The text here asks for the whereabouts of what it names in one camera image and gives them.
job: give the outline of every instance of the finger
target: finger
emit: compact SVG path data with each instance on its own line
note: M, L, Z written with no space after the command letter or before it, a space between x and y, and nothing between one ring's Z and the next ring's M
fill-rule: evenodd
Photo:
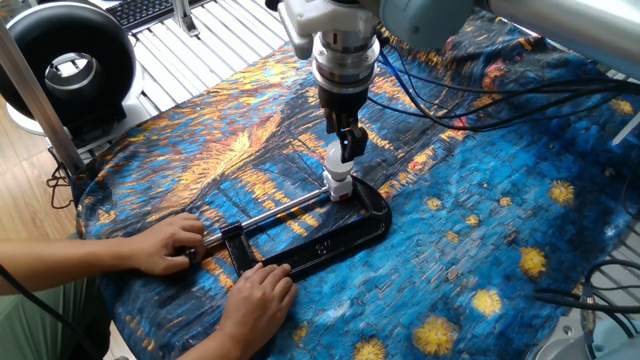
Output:
M255 274L253 274L253 276L251 277L251 281L257 284L262 284L267 279L267 277L271 275L272 272L276 271L277 268L277 265L269 265L264 269L259 269Z
M190 213L182 213L176 216L176 219L182 219L182 220L200 220L198 218L198 215L195 214L190 214Z
M180 231L178 235L173 238L171 246L173 247L172 250L183 246L190 249L195 249L196 261L200 261L200 259L202 259L204 253L206 252L202 235L194 234L192 232Z
M186 270L189 267L189 264L191 264L189 262L189 258L184 255L175 257L165 256L163 261L164 264L161 267L160 271L154 275L170 275L178 271Z
M284 297L287 296L292 286L293 280L291 280L290 277L285 277L284 279L280 280L278 285L276 285L276 289L274 290L276 296L280 301L284 300Z
M284 296L284 300L282 300L282 306L286 311L291 309L291 305L293 305L296 295L298 295L298 285L293 284L287 295Z
M240 276L240 279L238 279L238 281L240 281L240 280L246 281L251 276L253 276L253 274L255 274L258 270L262 269L263 267L264 267L264 265L262 265L262 263L257 263L256 266L254 266L251 269L245 271L242 274L242 276Z
M278 266L274 272L269 274L267 279L264 281L264 284L268 289L275 289L280 280L284 279L290 272L291 266L289 264Z
M178 226L184 231L204 235L204 223L200 220L184 220Z

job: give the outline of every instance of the wooden floor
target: wooden floor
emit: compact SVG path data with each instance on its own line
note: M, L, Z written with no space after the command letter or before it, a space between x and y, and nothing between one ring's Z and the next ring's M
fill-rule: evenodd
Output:
M75 231L76 210L51 207L46 180L56 167L44 137L31 135L9 119L0 97L0 241L2 239L64 239ZM69 188L56 190L56 205L71 200ZM111 324L111 349L105 360L135 360Z

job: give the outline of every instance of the person's right hand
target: person's right hand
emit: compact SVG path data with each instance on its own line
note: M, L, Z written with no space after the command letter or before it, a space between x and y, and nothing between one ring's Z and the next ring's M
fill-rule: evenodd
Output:
M189 259L175 256L176 249L196 250L196 260L205 253L204 224L196 215L182 213L165 219L146 231L122 239L132 268L151 275L169 275L189 267Z
M298 287L287 277L289 265L259 263L245 272L229 292L216 331L248 358L275 335L284 322Z

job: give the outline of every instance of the metal pole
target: metal pole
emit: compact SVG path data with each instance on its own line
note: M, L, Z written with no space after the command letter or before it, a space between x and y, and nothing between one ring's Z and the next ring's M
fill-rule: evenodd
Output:
M320 190L316 190L312 193L309 193L301 198L295 199L291 202L288 202L282 206L279 206L273 210L267 211L266 213L256 216L254 218L251 218L245 222L243 222L242 228L247 230L255 225L260 224L263 221L269 220L271 218L274 218L282 213L285 213L289 210L292 210L300 205L306 204L311 200L317 199L319 198L322 194L329 192L329 187L325 186ZM218 242L220 242L222 240L222 234L218 233L215 234L214 236L208 238L207 240L204 241L204 245L209 247L212 246Z
M187 33L187 35L194 37L200 35L200 31L196 27L196 23L191 17L191 8L189 7L189 0L172 0L173 10L175 12L174 19L178 26Z
M0 19L0 64L51 141L60 160L73 175L84 166L78 150L64 131L49 99L36 80L18 45Z
M640 78L640 0L478 0L478 5Z

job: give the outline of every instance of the yellow star pattern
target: yellow star pattern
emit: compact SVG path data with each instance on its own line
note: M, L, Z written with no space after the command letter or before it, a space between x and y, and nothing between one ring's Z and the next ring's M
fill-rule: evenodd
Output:
M293 333L293 340L300 344L300 341L302 341L302 339L304 339L305 336L307 336L307 334L309 333L309 328L306 326L300 326L299 328L296 329L296 331Z
M554 180L547 193L556 204L566 207L573 204L573 185L564 180Z
M413 344L430 356L442 356L451 353L458 334L447 319L431 316L424 325L413 332Z
M495 291L479 290L473 297L473 307L491 317L500 312L502 301Z
M427 200L427 206L429 206L429 209L434 211L440 210L442 208L442 202L436 198L431 198Z
M453 231L448 231L445 237L451 240L452 243L458 243L458 241L460 240L460 237L458 236L458 234L454 233Z
M628 101L611 100L609 104L618 115L631 116L635 114L635 111L633 110L633 106L631 106L631 104Z
M353 360L384 360L386 357L387 348L378 339L361 341L353 354Z
M511 201L510 197L503 197L502 199L500 199L500 206L509 207L511 205L513 205L513 202Z
M520 271L530 279L537 280L545 272L547 259L544 253L536 248L528 247L520 249Z
M469 224L469 226L476 227L480 224L480 218L475 215L471 215L467 218L467 224Z

